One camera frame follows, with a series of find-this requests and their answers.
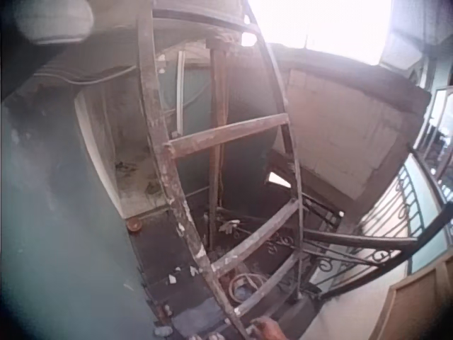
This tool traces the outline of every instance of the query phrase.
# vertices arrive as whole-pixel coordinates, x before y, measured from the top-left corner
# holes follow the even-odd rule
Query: rusty metal frame
[[[203,8],[195,8],[189,6],[175,6],[168,7],[161,1],[157,1],[157,6],[153,6],[151,0],[143,0],[142,7],[138,13],[138,24],[137,24],[137,35],[138,35],[138,59],[139,59],[139,80],[140,80],[140,91],[141,100],[143,107],[144,118],[147,122],[148,130],[148,141],[149,146],[154,152],[154,161],[156,164],[156,170],[159,175],[161,187],[164,191],[166,201],[170,206],[173,214],[175,215],[178,223],[178,233],[184,238],[190,253],[195,263],[200,267],[200,272],[206,281],[206,284],[212,291],[217,303],[225,311],[231,324],[240,333],[244,339],[250,339],[246,328],[240,320],[240,316],[247,313],[252,306],[256,305],[264,295],[266,295],[270,289],[277,285],[281,278],[290,270],[293,265],[299,262],[298,270],[298,282],[300,283],[301,273],[301,254],[302,254],[302,242],[303,242],[303,206],[302,206],[302,184],[300,176],[299,161],[297,159],[296,142],[291,136],[290,132],[290,121],[287,112],[287,100],[285,97],[285,90],[281,80],[280,73],[278,71],[275,59],[270,51],[269,47],[264,41],[263,36],[260,33],[258,25],[256,24],[255,17],[251,12],[248,4],[245,3],[246,10],[249,17],[251,18],[252,24],[246,25],[245,23],[238,22],[237,19],[232,19],[227,16],[221,16],[214,14],[212,11],[206,11]],[[183,137],[183,142],[187,142],[188,145],[194,147],[184,152],[184,154],[191,154],[205,147],[213,147],[220,145],[229,140],[236,139],[237,137],[244,137],[252,133],[280,126],[282,128],[282,136],[285,143],[285,151],[288,156],[294,158],[295,176],[297,179],[297,187],[293,190],[292,202],[295,202],[295,209],[282,214],[277,218],[274,218],[273,222],[276,223],[274,227],[265,228],[266,230],[276,230],[285,223],[285,219],[289,218],[292,213],[297,210],[299,212],[299,226],[297,228],[298,234],[298,246],[299,248],[286,260],[286,262],[273,274],[271,278],[263,285],[255,294],[253,294],[247,301],[241,306],[233,308],[228,301],[227,296],[222,290],[219,284],[218,275],[214,272],[212,264],[207,257],[205,248],[201,242],[200,235],[197,232],[195,223],[190,209],[185,200],[184,192],[180,184],[178,171],[176,168],[175,158],[181,156],[181,153],[176,152],[176,145],[178,140],[170,141],[168,138],[168,130],[166,127],[164,113],[162,111],[160,97],[159,97],[159,78],[156,69],[156,55],[154,48],[154,30],[153,30],[153,19],[154,18],[171,18],[183,21],[190,21],[196,23],[205,23],[221,28],[228,28],[233,30],[239,30],[241,32],[252,32],[257,35],[258,44],[260,47],[261,54],[265,62],[265,68],[270,77],[271,87],[273,89],[273,95],[277,103],[277,111],[280,115],[270,116],[266,118],[258,119],[258,122],[246,121],[238,123],[235,126],[225,125],[221,127],[221,132],[208,130],[201,132],[201,135],[191,135]],[[215,141],[207,142],[203,139],[203,136],[210,135]],[[245,252],[250,252],[247,249],[254,249],[255,240],[251,238],[248,242],[243,245]]]

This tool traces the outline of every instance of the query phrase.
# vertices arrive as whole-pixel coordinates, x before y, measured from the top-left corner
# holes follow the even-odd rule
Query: electrical wire
[[[134,71],[135,69],[137,68],[136,65],[132,65],[131,67],[128,67],[118,73],[115,73],[115,74],[111,74],[110,76],[105,76],[104,78],[100,78],[100,79],[95,79],[95,80],[90,80],[90,81],[75,81],[75,80],[70,80],[64,76],[60,76],[58,74],[52,74],[52,73],[47,73],[47,72],[37,72],[34,74],[35,77],[54,77],[54,78],[58,78],[62,81],[65,81],[67,82],[68,84],[72,84],[72,85],[95,85],[95,84],[99,84],[99,83],[102,83],[104,81],[109,81],[109,80],[112,80],[114,78],[118,78],[118,77],[121,77],[121,76],[124,76],[125,74],[131,72],[131,71]]]

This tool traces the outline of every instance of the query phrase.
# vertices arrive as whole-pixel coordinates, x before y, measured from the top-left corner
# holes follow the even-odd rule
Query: wooden post
[[[228,118],[228,76],[227,53],[229,44],[218,39],[206,41],[211,57],[211,128],[227,124]],[[222,181],[224,145],[215,145],[210,150],[210,250],[214,250],[217,238],[216,211],[219,204],[219,186]]]
[[[165,147],[169,143],[168,130],[165,123],[159,97],[159,78],[157,76],[154,51],[154,31],[151,0],[143,0],[139,11],[137,25],[140,91],[143,115],[147,122],[148,143],[154,155],[154,163],[166,201],[178,223],[178,233],[182,235],[195,263],[200,267],[207,286],[211,289],[217,303],[225,311],[231,323],[244,339],[250,339],[241,320],[236,315],[228,297],[214,275],[210,260],[197,232],[195,223],[184,192],[180,184],[176,164]]]

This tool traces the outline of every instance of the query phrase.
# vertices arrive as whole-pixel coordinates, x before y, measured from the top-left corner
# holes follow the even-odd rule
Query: debris
[[[167,317],[171,317],[173,315],[173,311],[171,310],[169,305],[164,305],[164,312]]]
[[[190,274],[191,276],[195,276],[198,274],[198,270],[192,266],[190,266]]]
[[[131,217],[127,219],[126,227],[130,232],[138,232],[142,228],[142,221],[138,217]]]
[[[168,279],[170,280],[171,285],[176,283],[176,278],[173,275],[169,274]]]
[[[170,326],[156,327],[154,330],[154,334],[161,338],[166,338],[167,336],[172,335],[172,333],[173,328],[171,328]]]
[[[239,223],[241,223],[240,220],[231,220],[225,222],[223,225],[220,226],[219,231],[224,232],[225,234],[232,234],[233,228],[236,228]]]

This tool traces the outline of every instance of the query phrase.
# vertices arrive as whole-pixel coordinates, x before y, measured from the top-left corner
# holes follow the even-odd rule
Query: concrete wall
[[[125,223],[91,163],[74,95],[1,107],[1,298],[36,339],[153,339]]]
[[[415,139],[422,115],[296,69],[287,96],[301,165],[352,201],[347,206],[338,200],[340,209],[350,213],[368,205],[365,213],[407,157],[406,145]],[[282,151],[281,138],[275,147]]]

